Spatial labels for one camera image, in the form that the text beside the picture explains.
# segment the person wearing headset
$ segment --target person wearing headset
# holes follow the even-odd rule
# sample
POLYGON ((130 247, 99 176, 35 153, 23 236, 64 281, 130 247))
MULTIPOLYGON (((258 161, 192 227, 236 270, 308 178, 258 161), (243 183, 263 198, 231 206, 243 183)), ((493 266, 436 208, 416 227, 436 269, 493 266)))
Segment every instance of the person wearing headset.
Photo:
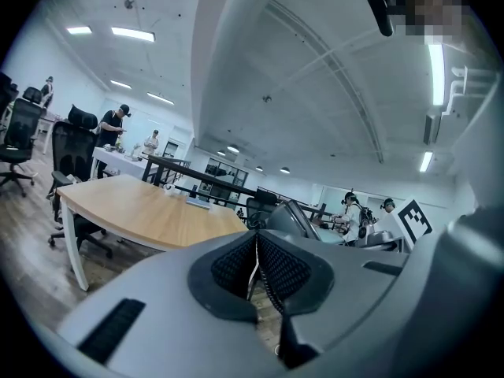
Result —
POLYGON ((343 233, 343 239, 348 246, 353 246, 359 233, 359 219, 361 209, 359 209, 359 201, 354 192, 348 192, 345 199, 342 201, 345 205, 345 213, 341 216, 333 216, 333 221, 340 224, 338 231, 343 233))
POLYGON ((381 209, 385 209, 387 213, 392 213, 395 209, 395 203, 391 198, 385 200, 383 205, 380 206, 381 209))

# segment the white table leg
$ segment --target white table leg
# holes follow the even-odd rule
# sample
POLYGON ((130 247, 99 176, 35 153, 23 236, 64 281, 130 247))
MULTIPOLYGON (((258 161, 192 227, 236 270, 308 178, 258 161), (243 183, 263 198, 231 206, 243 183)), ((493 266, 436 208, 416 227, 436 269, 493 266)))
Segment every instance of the white table leg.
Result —
POLYGON ((89 179, 92 180, 95 177, 95 172, 96 172, 96 163, 98 161, 96 160, 96 157, 93 157, 93 163, 91 164, 91 174, 89 175, 89 179))
POLYGON ((53 127, 54 127, 54 122, 51 122, 49 124, 49 127, 47 129, 47 136, 46 136, 46 142, 44 143, 44 151, 43 151, 43 154, 46 155, 46 152, 47 152, 47 146, 49 146, 49 140, 50 140, 50 137, 52 136, 53 134, 53 127))
POLYGON ((61 198, 61 216, 63 218, 63 231, 65 232, 66 249, 69 252, 73 272, 76 274, 80 288, 87 291, 89 284, 87 283, 84 270, 82 269, 82 264, 80 263, 76 233, 73 225, 73 215, 63 198, 61 198))

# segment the rectangular ceiling light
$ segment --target rectangular ceiling light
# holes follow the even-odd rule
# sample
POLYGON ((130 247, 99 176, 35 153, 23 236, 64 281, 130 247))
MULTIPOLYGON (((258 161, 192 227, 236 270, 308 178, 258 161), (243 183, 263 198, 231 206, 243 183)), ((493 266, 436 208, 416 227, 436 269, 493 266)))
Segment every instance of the rectangular ceiling light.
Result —
POLYGON ((150 92, 147 92, 147 95, 149 95, 149 96, 150 96, 150 97, 152 97, 152 98, 159 99, 160 101, 166 102, 167 104, 170 104, 170 105, 175 105, 175 104, 173 103, 173 101, 169 101, 168 99, 164 99, 164 98, 158 97, 157 95, 151 94, 150 92))
POLYGON ((124 87, 124 88, 127 88, 129 90, 131 90, 132 88, 130 86, 128 86, 127 84, 122 84, 120 83, 119 81, 114 81, 114 80, 110 80, 110 83, 112 84, 116 84, 118 85, 119 87, 124 87))
POLYGON ((154 42, 155 40, 154 34, 152 32, 135 31, 133 29, 114 27, 112 27, 112 32, 114 35, 129 36, 130 38, 137 38, 149 42, 154 42))
POLYGON ((76 27, 76 28, 66 28, 68 32, 70 32, 72 35, 78 35, 78 34, 92 34, 92 30, 89 27, 76 27))
POLYGON ((432 66, 432 103, 440 106, 444 103, 444 54, 443 45, 429 45, 432 66))
POLYGON ((428 165, 431 163, 431 160, 432 160, 432 152, 425 151, 424 160, 422 161, 422 165, 420 167, 420 172, 427 171, 428 165))

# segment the round ceiling light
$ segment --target round ceiling light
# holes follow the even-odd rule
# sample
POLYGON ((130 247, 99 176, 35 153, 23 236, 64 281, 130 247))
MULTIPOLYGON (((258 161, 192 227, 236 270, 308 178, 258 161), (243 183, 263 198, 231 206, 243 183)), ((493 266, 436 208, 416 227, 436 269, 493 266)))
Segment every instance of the round ceiling light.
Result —
POLYGON ((230 146, 228 146, 228 150, 233 153, 239 153, 238 147, 235 144, 231 144, 230 146))

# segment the wooden floor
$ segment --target wooden floor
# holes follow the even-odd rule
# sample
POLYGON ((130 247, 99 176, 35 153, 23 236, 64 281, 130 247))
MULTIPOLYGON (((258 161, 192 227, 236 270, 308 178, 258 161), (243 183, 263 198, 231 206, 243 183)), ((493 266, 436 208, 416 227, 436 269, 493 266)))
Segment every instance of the wooden floor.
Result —
MULTIPOLYGON (((58 225, 46 199, 52 184, 51 150, 43 155, 42 143, 38 143, 33 158, 22 166, 24 173, 38 175, 34 187, 27 180, 21 181, 26 198, 12 182, 0 188, 0 270, 25 313, 54 330, 87 295, 159 251, 128 241, 118 243, 117 236, 102 238, 98 233, 97 238, 113 250, 113 259, 107 259, 100 248, 83 243, 80 255, 90 287, 88 292, 82 291, 71 271, 65 241, 56 239, 55 248, 47 243, 58 225)), ((0 163, 0 172, 7 170, 8 166, 0 163)), ((258 308, 258 334, 273 350, 279 342, 280 315, 261 287, 252 303, 258 308)))

